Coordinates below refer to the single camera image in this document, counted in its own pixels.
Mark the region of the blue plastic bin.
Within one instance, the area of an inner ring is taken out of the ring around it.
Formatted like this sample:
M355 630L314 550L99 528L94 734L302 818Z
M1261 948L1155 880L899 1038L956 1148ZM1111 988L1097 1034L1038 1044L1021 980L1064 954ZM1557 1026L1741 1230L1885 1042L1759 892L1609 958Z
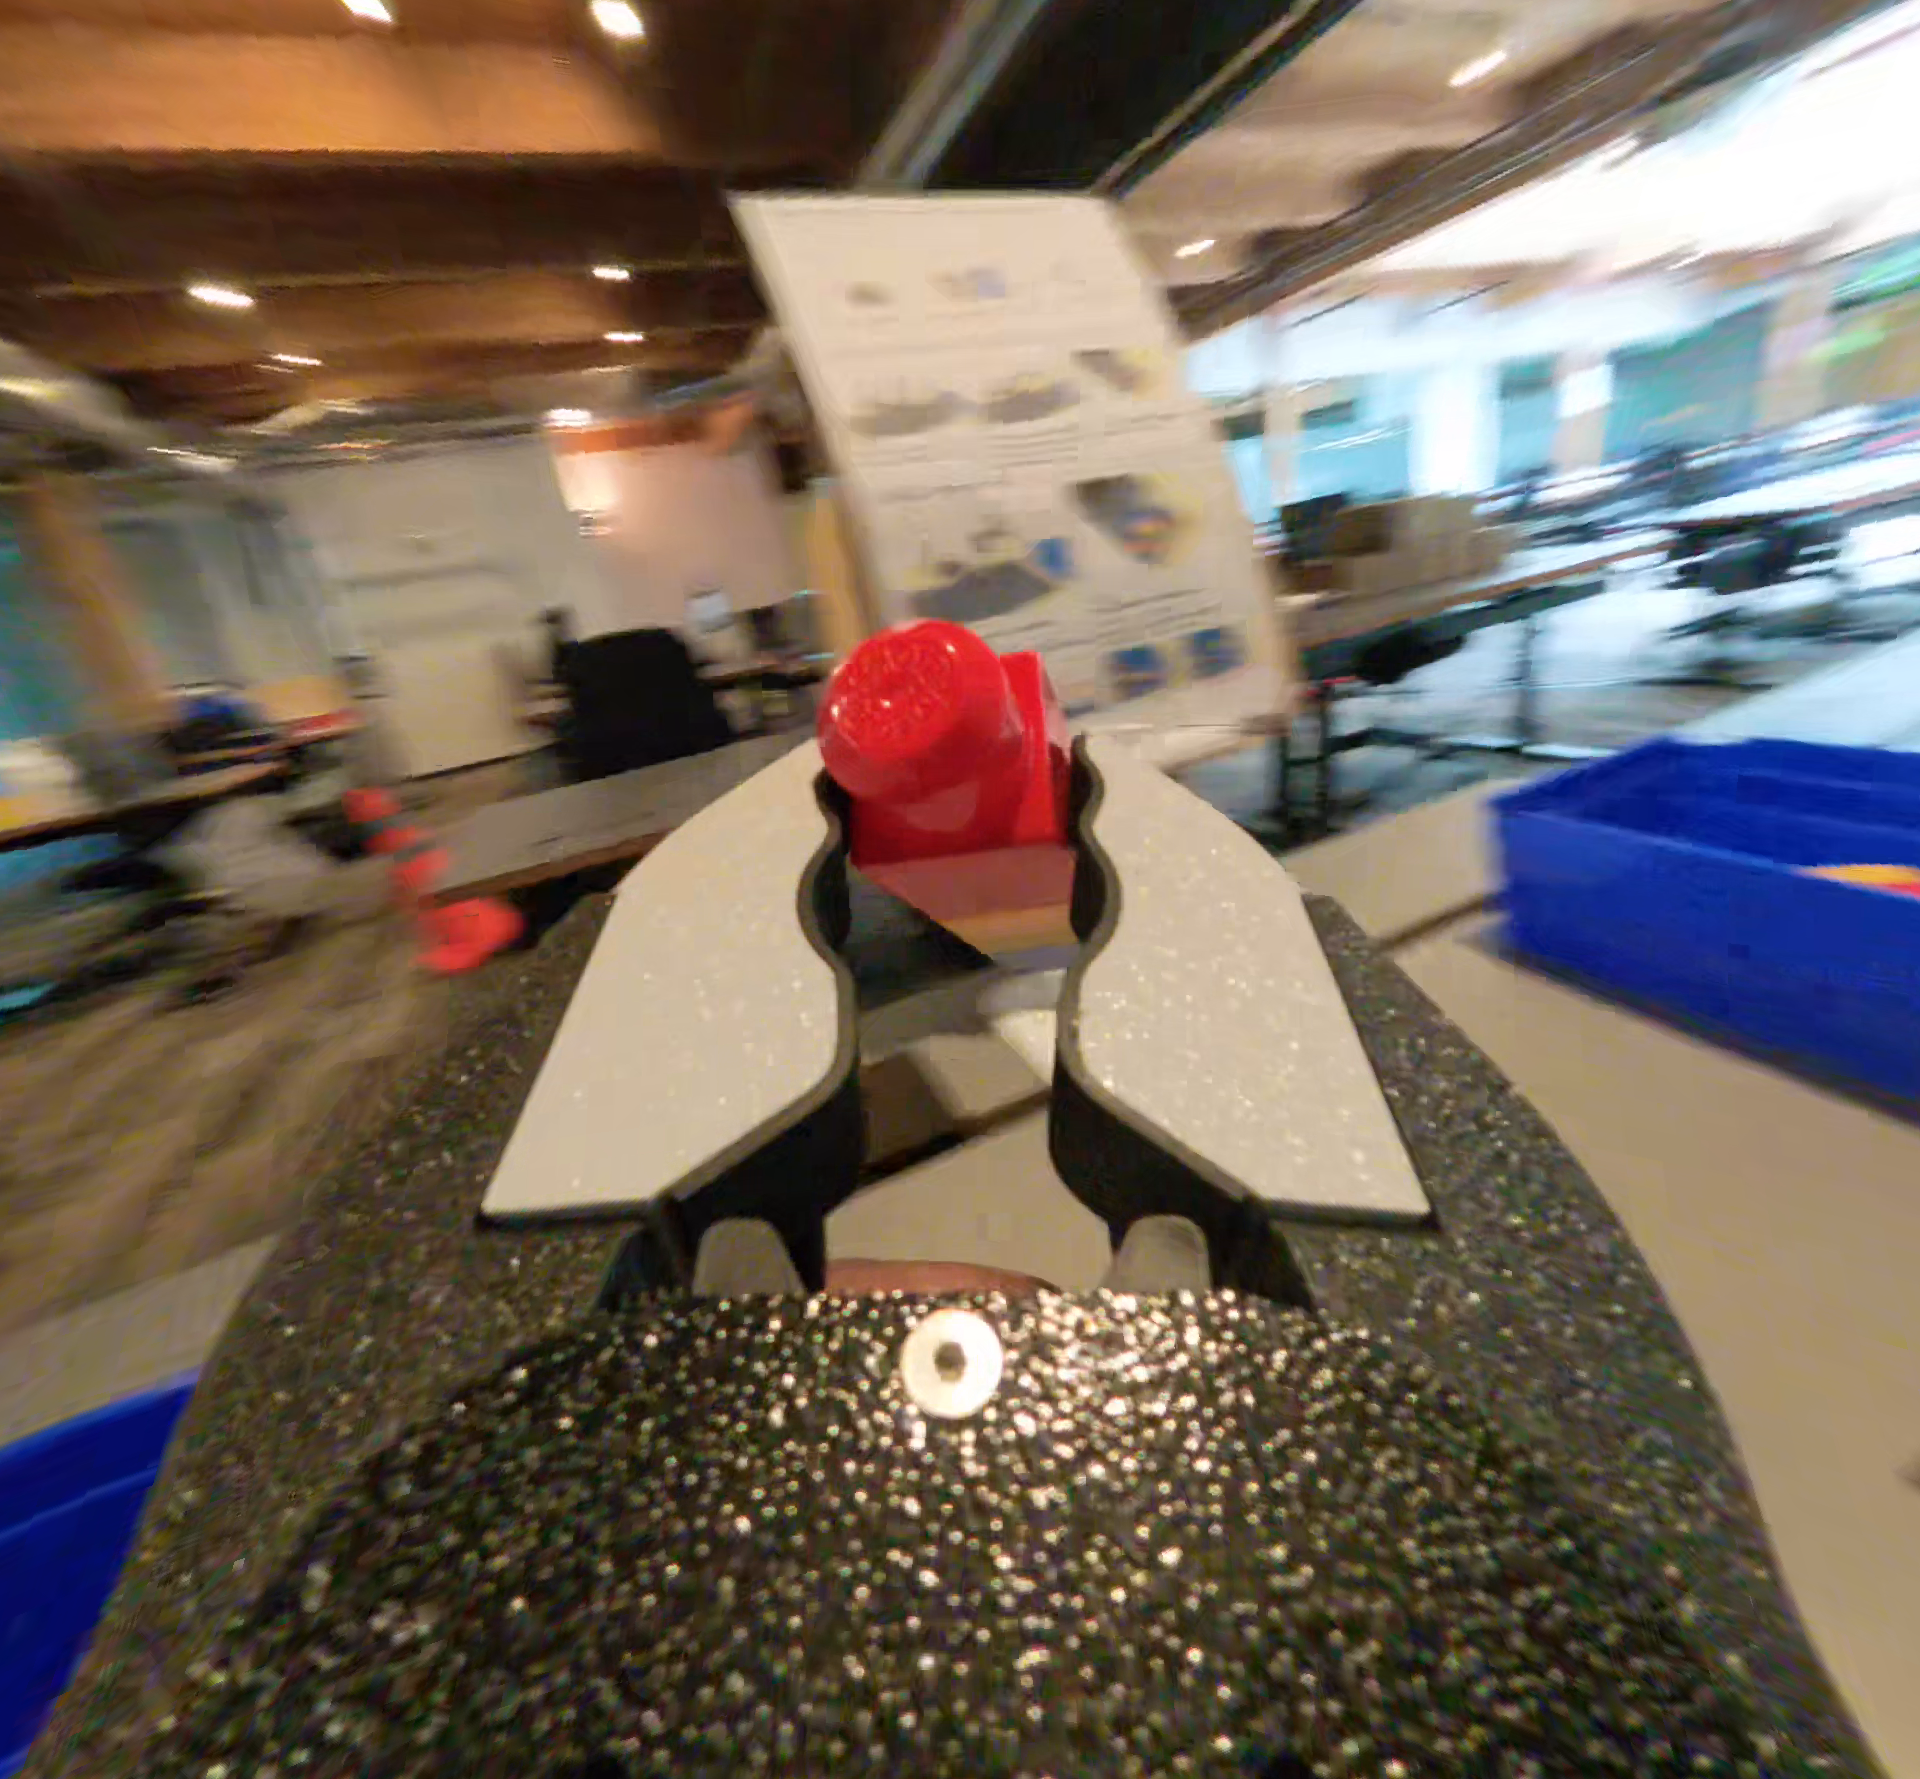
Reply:
M188 1370L2 1452L2 1773L83 1660L188 1408Z
M1918 866L1914 752L1657 738L1497 794L1488 830L1524 964L1916 1114L1918 902L1801 876Z

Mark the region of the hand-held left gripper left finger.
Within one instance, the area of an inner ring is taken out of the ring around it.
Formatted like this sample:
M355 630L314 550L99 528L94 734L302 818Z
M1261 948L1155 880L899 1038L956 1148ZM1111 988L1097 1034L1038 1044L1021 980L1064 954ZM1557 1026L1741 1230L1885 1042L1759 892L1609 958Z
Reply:
M865 1152L839 798L806 740L620 882L481 1224L632 1220L683 1278L711 1226L753 1222L821 1288Z

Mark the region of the red mega block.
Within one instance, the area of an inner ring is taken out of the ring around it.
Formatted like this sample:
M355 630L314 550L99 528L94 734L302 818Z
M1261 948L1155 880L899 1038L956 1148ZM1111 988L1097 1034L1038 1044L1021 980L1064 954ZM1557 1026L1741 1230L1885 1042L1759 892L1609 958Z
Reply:
M1071 732L1033 652L922 620L836 668L818 714L851 868L973 952L1073 942Z

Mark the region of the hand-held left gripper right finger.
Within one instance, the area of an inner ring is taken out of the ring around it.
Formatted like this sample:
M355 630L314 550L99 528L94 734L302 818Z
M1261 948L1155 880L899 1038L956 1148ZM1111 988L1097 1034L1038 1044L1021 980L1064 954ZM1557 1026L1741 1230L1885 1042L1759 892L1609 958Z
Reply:
M1115 738L1071 758L1048 1158L1115 1260L1307 1308L1295 1236L1433 1236L1297 882Z

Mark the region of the stack of cardboard boxes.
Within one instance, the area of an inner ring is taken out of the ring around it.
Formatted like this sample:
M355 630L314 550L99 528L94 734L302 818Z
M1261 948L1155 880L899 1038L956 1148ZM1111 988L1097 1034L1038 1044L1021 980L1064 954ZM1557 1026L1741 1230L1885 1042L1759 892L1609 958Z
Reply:
M1476 582L1515 552L1518 532L1476 496L1398 496L1348 504L1326 526L1315 592L1377 596Z

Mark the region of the instruction poster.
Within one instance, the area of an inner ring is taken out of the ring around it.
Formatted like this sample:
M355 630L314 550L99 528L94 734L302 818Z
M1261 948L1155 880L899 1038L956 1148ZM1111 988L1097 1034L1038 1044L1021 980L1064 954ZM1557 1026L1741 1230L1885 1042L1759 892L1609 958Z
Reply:
M733 194L879 626L1044 662L1160 762L1269 736L1297 664L1164 294L1068 194Z

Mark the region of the red object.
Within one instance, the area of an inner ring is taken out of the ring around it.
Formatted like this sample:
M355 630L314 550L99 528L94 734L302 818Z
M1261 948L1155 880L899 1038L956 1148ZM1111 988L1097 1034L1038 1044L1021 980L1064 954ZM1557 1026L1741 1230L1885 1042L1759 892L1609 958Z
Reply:
M392 792L355 786L342 796L354 842L382 868L387 898L412 936L414 962L428 976L466 976L509 952L522 936L515 906L489 896L440 892L450 856L402 812Z

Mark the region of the black office chair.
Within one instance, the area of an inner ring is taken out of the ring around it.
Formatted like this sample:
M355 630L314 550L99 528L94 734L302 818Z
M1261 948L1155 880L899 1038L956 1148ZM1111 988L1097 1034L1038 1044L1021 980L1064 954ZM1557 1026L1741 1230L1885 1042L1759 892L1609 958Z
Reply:
M670 630L564 640L551 666L561 698L554 752L565 784L620 778L737 740L694 654Z

